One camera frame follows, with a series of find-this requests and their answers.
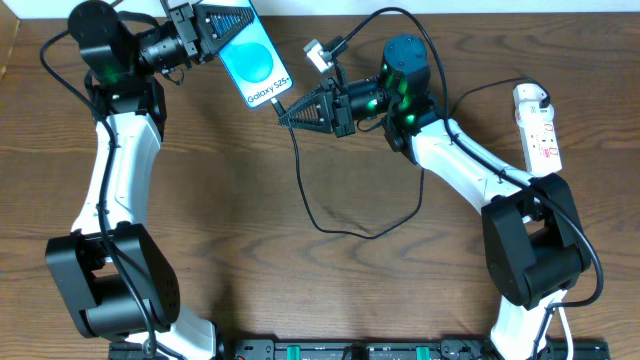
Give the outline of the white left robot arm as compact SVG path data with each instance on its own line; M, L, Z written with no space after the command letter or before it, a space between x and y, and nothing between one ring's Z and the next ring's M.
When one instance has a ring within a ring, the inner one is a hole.
M85 1L66 34L88 65L79 99L97 153L80 215L45 259L78 332L104 338L113 359L220 359L216 326L180 298L177 276L146 228L151 173L167 118L162 81L204 64L256 20L250 3L197 1L165 22Z

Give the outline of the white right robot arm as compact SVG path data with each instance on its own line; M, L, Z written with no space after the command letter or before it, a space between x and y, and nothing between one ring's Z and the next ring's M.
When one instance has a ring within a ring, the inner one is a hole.
M352 82L337 60L346 46L343 38L306 46L314 65L333 76L290 107L278 107L280 124L344 137L360 121L371 120L394 151L447 182L482 219L486 265L501 295L489 335L491 353L539 358L552 317L569 307L568 291L583 272L601 267L560 176L550 94L533 79L514 82L526 163L518 169L464 133L454 120L453 102L433 96L430 77L443 66L428 36L392 38L379 73Z

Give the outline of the blue Galaxy smartphone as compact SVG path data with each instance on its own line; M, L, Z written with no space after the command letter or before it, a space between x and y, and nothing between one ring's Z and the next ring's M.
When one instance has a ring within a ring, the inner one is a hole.
M255 108L290 89L293 79L251 1L222 0L215 4L248 7L254 15L252 23L219 52L245 104Z

